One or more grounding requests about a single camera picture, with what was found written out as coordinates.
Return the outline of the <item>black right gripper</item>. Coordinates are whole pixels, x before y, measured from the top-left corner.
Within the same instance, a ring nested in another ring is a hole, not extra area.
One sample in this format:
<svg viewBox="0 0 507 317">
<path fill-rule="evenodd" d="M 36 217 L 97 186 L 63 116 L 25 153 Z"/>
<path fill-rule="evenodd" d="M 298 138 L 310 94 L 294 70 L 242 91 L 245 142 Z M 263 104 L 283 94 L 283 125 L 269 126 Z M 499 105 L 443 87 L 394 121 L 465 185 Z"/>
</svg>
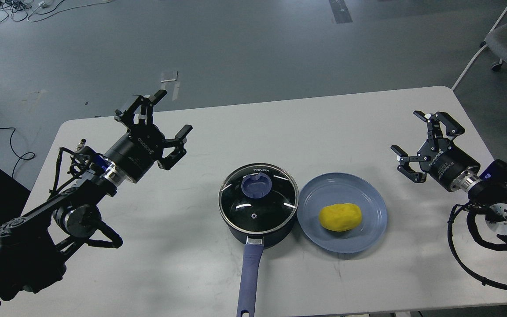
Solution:
<svg viewBox="0 0 507 317">
<path fill-rule="evenodd" d="M 400 146 L 391 146 L 397 155 L 397 170 L 414 183 L 424 183 L 428 174 L 448 192 L 458 190 L 456 179 L 464 171 L 478 173 L 480 170 L 479 162 L 453 142 L 465 133 L 465 128 L 446 112 L 414 111 L 414 115 L 426 124 L 427 139 L 418 150 L 418 156 L 408 156 Z M 411 162 L 420 162 L 421 171 L 412 169 Z"/>
</svg>

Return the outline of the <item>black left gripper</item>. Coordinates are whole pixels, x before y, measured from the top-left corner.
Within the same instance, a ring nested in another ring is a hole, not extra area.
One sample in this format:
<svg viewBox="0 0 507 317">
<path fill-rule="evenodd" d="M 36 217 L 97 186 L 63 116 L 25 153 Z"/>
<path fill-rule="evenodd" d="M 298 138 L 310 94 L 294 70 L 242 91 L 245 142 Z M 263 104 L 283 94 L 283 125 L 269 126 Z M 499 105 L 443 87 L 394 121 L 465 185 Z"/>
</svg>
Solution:
<svg viewBox="0 0 507 317">
<path fill-rule="evenodd" d="M 184 146 L 193 129 L 191 125 L 184 125 L 172 139 L 165 139 L 153 125 L 153 108 L 167 94 L 166 90 L 158 90 L 152 96 L 136 96 L 132 103 L 115 110 L 115 121 L 126 127 L 127 132 L 104 155 L 124 172 L 129 182 L 139 182 L 155 161 L 160 169 L 171 170 L 187 154 Z M 162 157 L 163 149 L 167 148 L 173 151 Z"/>
</svg>

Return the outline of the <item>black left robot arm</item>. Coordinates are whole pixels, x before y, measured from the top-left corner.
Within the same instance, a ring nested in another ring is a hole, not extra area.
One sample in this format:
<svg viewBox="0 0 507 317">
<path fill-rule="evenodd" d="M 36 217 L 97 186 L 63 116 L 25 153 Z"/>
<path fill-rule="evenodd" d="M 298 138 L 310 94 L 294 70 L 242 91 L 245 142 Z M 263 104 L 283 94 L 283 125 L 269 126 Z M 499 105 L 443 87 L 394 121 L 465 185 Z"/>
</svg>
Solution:
<svg viewBox="0 0 507 317">
<path fill-rule="evenodd" d="M 105 153 L 82 139 L 75 150 L 60 147 L 48 199 L 0 225 L 0 305 L 20 291 L 38 293 L 62 280 L 66 261 L 82 246 L 118 249 L 123 239 L 103 221 L 97 205 L 119 186 L 139 182 L 150 168 L 170 170 L 185 155 L 191 125 L 173 137 L 153 122 L 153 108 L 167 91 L 115 111 L 126 132 Z"/>
</svg>

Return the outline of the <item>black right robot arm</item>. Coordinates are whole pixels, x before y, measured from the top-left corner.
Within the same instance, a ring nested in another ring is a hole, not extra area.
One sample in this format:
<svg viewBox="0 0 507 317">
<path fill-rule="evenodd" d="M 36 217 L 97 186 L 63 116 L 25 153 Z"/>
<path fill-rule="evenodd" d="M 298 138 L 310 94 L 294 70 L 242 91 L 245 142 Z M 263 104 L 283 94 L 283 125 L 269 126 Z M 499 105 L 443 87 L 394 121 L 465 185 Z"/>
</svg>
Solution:
<svg viewBox="0 0 507 317">
<path fill-rule="evenodd" d="M 426 124 L 427 137 L 414 156 L 400 146 L 391 146 L 397 155 L 397 170 L 414 183 L 424 183 L 430 177 L 447 192 L 461 190 L 467 194 L 467 203 L 457 203 L 449 213 L 449 250 L 459 266 L 481 285 L 507 291 L 507 284 L 469 269 L 453 242 L 453 225 L 465 211 L 467 229 L 477 245 L 493 251 L 507 251 L 507 163 L 494 160 L 481 173 L 479 162 L 454 143 L 465 133 L 465 128 L 450 114 L 415 111 L 414 115 Z"/>
</svg>

